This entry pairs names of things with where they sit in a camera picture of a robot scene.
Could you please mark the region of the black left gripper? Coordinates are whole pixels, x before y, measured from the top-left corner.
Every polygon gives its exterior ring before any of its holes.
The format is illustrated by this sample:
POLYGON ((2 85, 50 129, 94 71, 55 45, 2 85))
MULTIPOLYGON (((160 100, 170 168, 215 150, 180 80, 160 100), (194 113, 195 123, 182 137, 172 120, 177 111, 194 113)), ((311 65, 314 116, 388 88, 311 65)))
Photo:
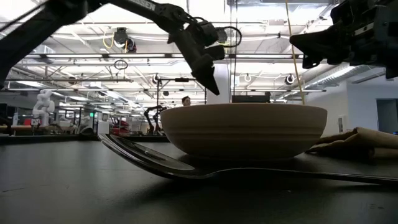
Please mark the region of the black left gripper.
POLYGON ((223 46, 211 46, 217 40, 217 29, 206 20, 169 34, 169 42, 177 46, 191 68, 192 76, 215 95, 220 92, 214 78, 213 62, 224 59, 223 46))

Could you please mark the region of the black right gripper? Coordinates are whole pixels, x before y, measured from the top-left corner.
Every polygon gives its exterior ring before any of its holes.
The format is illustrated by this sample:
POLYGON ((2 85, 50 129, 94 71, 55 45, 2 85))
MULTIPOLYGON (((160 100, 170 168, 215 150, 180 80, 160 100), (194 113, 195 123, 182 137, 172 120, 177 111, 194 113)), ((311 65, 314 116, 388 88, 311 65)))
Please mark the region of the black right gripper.
POLYGON ((387 78, 397 77, 397 0, 343 1, 332 9, 331 18, 334 25, 323 31, 290 37, 290 43, 303 50, 303 68, 316 67, 323 60, 339 64, 339 23, 347 35, 345 62, 384 67, 387 78))

